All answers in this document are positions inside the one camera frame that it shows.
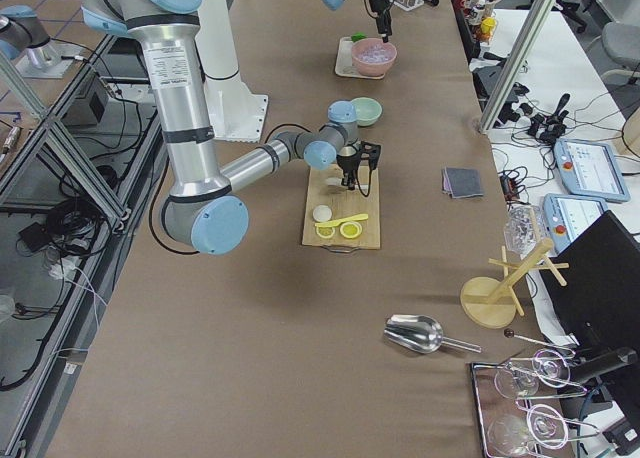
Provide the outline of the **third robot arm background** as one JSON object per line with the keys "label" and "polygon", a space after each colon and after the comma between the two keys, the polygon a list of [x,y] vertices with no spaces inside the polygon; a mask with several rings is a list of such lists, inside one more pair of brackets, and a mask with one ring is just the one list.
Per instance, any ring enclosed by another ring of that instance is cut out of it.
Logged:
{"label": "third robot arm background", "polygon": [[61,79],[69,67],[36,12],[27,5],[1,10],[1,52],[8,60],[26,53],[16,65],[25,78]]}

